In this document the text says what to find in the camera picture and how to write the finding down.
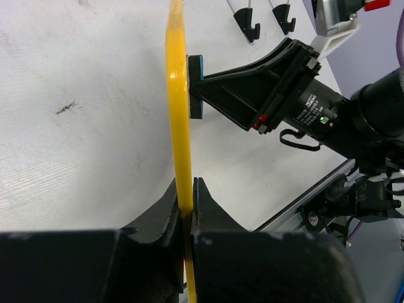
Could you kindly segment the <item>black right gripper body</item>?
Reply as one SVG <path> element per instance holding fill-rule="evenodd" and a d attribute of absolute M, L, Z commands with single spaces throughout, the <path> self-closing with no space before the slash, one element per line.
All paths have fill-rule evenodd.
<path fill-rule="evenodd" d="M 340 115 L 344 98 L 316 79 L 321 65 L 318 53 L 303 44 L 279 63 L 268 63 L 255 71 L 274 71 L 284 77 L 284 99 L 269 125 L 257 131 L 269 133 L 281 122 L 291 126 L 280 137 L 308 135 L 328 148 L 343 146 L 343 117 Z"/>

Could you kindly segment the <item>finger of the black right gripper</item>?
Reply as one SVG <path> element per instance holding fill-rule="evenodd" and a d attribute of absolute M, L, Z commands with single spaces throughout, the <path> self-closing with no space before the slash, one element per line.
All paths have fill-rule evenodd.
<path fill-rule="evenodd" d="M 293 51 L 295 51 L 298 47 L 302 46 L 303 43 L 300 40 L 284 38 L 270 53 L 268 53 L 261 59 L 237 68 L 228 69 L 226 71 L 221 71 L 214 74 L 204 75 L 204 79 L 211 79 L 217 76 L 225 76 L 242 71 L 250 71 L 254 68 L 262 67 L 268 63 L 279 63 L 281 60 L 284 60 L 287 56 L 293 53 Z"/>
<path fill-rule="evenodd" d="M 242 71 L 204 79 L 199 92 L 208 104 L 242 129 L 269 125 L 284 99 L 284 77 L 274 71 Z"/>

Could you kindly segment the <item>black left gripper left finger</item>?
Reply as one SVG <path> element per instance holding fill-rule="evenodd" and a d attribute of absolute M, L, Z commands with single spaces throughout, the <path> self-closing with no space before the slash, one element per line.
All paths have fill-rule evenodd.
<path fill-rule="evenodd" d="M 2 302 L 177 302 L 184 289 L 175 184 L 120 229 L 1 233 Z"/>

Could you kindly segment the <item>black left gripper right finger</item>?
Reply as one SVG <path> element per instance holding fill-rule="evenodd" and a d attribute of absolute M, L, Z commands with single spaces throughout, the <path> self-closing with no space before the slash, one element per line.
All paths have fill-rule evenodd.
<path fill-rule="evenodd" d="M 342 245 L 308 232 L 250 232 L 193 184 L 191 246 L 198 302 L 364 302 Z"/>

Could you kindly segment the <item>yellow framed whiteboard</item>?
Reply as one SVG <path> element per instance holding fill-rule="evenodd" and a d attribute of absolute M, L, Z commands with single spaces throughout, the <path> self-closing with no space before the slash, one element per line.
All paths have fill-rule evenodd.
<path fill-rule="evenodd" d="M 197 291 L 190 240 L 191 219 L 193 215 L 193 180 L 189 128 L 186 37 L 184 5 L 182 1 L 170 2 L 165 33 L 165 62 L 177 200 L 184 228 L 184 260 L 187 291 L 189 302 L 196 302 Z"/>

